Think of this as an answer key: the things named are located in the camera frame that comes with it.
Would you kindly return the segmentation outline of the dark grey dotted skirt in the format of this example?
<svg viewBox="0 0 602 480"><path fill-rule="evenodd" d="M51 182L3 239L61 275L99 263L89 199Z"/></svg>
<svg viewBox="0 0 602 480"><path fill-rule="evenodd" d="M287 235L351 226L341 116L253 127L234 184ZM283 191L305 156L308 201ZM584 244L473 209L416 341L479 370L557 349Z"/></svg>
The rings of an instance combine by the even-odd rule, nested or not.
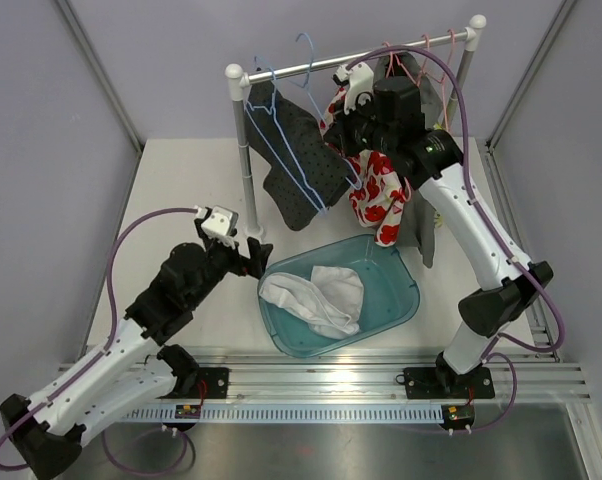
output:
<svg viewBox="0 0 602 480"><path fill-rule="evenodd" d="M323 141L315 117L271 82L251 87L244 111L250 147L269 165L264 190L292 231L334 206L350 185L350 169Z"/></svg>

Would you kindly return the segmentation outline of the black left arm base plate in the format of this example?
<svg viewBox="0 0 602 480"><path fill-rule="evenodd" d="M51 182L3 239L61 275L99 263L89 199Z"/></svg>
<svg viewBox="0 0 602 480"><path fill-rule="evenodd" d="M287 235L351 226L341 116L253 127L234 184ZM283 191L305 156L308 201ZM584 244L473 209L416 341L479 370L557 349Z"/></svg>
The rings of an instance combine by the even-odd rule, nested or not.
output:
<svg viewBox="0 0 602 480"><path fill-rule="evenodd" d="M171 392L172 398L226 399L230 370L226 367L199 367L179 379Z"/></svg>

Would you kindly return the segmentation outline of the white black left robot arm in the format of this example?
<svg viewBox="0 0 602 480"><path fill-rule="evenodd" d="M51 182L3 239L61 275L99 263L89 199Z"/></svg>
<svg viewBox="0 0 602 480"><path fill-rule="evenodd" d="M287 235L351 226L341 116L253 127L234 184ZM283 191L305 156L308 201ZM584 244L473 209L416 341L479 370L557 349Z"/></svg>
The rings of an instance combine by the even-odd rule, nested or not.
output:
<svg viewBox="0 0 602 480"><path fill-rule="evenodd" d="M226 275L263 276L272 245L250 237L247 246L243 256L232 238L177 245L104 341L44 388L1 403L7 438L36 478L64 473L122 415L196 385L196 361L168 341Z"/></svg>

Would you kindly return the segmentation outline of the white skirt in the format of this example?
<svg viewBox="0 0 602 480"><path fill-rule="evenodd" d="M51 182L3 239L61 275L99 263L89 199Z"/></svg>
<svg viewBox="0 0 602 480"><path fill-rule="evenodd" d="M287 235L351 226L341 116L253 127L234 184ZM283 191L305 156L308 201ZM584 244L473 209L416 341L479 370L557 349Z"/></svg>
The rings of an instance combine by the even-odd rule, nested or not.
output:
<svg viewBox="0 0 602 480"><path fill-rule="evenodd" d="M280 272L259 287L267 303L304 321L314 333L343 340L360 332L365 287L350 268L314 266L309 280Z"/></svg>

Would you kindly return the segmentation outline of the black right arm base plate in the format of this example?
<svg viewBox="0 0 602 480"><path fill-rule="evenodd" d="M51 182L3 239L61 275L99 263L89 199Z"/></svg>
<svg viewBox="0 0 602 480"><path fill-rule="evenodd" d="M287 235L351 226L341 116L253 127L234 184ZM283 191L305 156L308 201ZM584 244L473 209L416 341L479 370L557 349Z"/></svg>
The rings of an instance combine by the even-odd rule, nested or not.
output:
<svg viewBox="0 0 602 480"><path fill-rule="evenodd" d="M411 400L495 398L491 372L486 367L476 367L463 375L439 367L406 367L395 381Z"/></svg>

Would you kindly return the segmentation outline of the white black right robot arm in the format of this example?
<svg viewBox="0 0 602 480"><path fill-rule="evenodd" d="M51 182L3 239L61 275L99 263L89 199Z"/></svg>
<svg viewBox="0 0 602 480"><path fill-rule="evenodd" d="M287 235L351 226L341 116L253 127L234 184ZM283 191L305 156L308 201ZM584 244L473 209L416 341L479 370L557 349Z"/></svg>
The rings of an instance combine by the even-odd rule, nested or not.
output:
<svg viewBox="0 0 602 480"><path fill-rule="evenodd" d="M509 324L553 278L535 263L487 207L469 170L468 147L427 127L418 87L406 76L342 81L326 140L348 156L363 150L388 157L392 169L439 212L461 246L479 288L461 299L462 323L433 368L446 396L470 386Z"/></svg>

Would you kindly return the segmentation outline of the teal plastic basin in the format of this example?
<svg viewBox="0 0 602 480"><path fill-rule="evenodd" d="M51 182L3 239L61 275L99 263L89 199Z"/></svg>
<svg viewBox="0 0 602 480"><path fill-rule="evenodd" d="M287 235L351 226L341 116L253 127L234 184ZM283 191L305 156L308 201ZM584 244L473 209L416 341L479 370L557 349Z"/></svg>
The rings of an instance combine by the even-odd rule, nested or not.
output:
<svg viewBox="0 0 602 480"><path fill-rule="evenodd" d="M309 280L314 266L354 270L364 287L360 332L343 340L322 337L308 325L259 296L264 325L275 346L295 358L310 358L354 344L410 320L420 304L420 292L399 250L381 247L370 234L358 235L310 250L271 265L258 284L273 273L290 273Z"/></svg>

